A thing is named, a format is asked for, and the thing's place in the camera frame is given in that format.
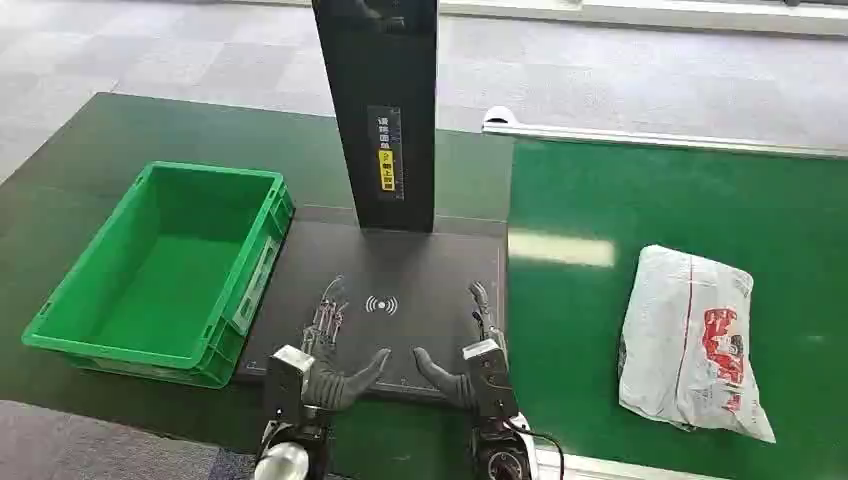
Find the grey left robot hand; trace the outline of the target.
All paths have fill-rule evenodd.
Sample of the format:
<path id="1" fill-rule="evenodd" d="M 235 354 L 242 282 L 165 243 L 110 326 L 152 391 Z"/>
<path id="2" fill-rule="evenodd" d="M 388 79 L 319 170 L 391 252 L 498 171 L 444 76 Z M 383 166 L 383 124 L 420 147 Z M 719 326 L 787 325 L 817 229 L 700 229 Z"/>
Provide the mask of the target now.
<path id="1" fill-rule="evenodd" d="M 353 375 L 345 375 L 337 369 L 337 337 L 344 323 L 347 306 L 345 279 L 337 275 L 322 293 L 312 322 L 303 330 L 301 348 L 314 358 L 302 394 L 306 405 L 330 411 L 349 408 L 381 378 L 390 358 L 392 350 L 381 348 L 367 366 Z"/>

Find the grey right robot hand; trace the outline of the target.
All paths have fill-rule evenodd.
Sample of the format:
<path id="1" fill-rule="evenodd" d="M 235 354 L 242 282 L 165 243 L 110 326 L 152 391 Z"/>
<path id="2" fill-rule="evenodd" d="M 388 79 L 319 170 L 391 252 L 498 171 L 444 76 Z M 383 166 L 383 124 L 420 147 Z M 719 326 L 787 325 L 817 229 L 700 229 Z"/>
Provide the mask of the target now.
<path id="1" fill-rule="evenodd" d="M 468 290 L 476 304 L 472 317 L 477 322 L 479 339 L 481 341 L 491 339 L 506 350 L 504 334 L 492 320 L 486 288 L 481 282 L 474 281 L 469 285 Z M 467 374 L 447 372 L 431 359 L 423 347 L 414 347 L 412 352 L 418 372 L 452 405 L 463 409 L 472 409 L 476 406 L 474 390 Z"/>

